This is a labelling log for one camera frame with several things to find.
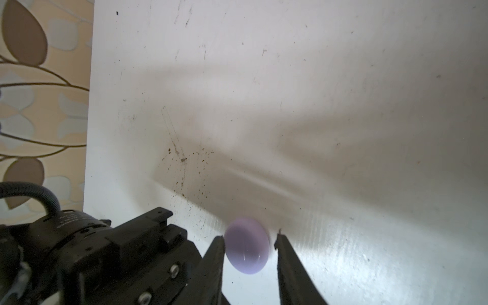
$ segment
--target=white table surface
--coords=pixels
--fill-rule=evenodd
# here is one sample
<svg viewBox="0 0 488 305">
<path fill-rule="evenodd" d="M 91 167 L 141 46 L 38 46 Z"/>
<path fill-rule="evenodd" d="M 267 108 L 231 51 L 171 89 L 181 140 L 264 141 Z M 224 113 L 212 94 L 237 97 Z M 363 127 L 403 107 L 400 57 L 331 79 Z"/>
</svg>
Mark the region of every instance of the white table surface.
<svg viewBox="0 0 488 305">
<path fill-rule="evenodd" d="M 97 0 L 84 209 L 201 253 L 254 217 L 331 305 L 486 304 L 487 114 L 486 1 Z"/>
</svg>

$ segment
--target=bolt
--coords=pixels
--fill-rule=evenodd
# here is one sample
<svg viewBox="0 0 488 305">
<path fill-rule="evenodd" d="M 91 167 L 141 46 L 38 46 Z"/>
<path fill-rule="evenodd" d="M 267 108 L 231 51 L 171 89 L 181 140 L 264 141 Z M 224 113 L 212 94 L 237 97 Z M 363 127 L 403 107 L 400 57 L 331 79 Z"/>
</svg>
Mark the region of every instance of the bolt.
<svg viewBox="0 0 488 305">
<path fill-rule="evenodd" d="M 171 278 L 174 279 L 178 275 L 178 272 L 180 271 L 180 267 L 177 264 L 174 264 L 171 266 L 169 269 L 169 273 L 171 274 Z"/>
<path fill-rule="evenodd" d="M 149 302 L 151 302 L 151 298 L 152 298 L 152 294 L 150 294 L 149 292 L 145 291 L 145 292 L 141 293 L 141 295 L 137 299 L 137 303 L 139 305 L 148 305 Z"/>
</svg>

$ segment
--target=cable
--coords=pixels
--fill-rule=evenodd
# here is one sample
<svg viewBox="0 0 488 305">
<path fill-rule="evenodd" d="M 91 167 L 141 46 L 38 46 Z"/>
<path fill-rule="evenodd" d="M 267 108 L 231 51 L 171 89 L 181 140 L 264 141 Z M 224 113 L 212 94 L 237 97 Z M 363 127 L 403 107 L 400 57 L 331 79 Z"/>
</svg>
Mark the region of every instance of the cable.
<svg viewBox="0 0 488 305">
<path fill-rule="evenodd" d="M 39 201 L 48 216 L 61 211 L 56 195 L 42 185 L 31 182 L 0 182 L 0 199 L 15 196 L 32 197 Z"/>
</svg>

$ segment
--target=wallpaper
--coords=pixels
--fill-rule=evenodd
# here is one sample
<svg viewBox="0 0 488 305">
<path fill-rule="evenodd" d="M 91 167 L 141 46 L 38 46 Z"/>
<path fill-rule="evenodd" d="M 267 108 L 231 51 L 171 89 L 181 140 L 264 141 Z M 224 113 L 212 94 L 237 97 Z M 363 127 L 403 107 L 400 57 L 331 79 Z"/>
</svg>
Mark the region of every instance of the wallpaper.
<svg viewBox="0 0 488 305">
<path fill-rule="evenodd" d="M 94 0 L 0 0 L 0 175 L 42 184 L 83 207 Z M 0 223 L 44 214 L 0 200 Z"/>
</svg>

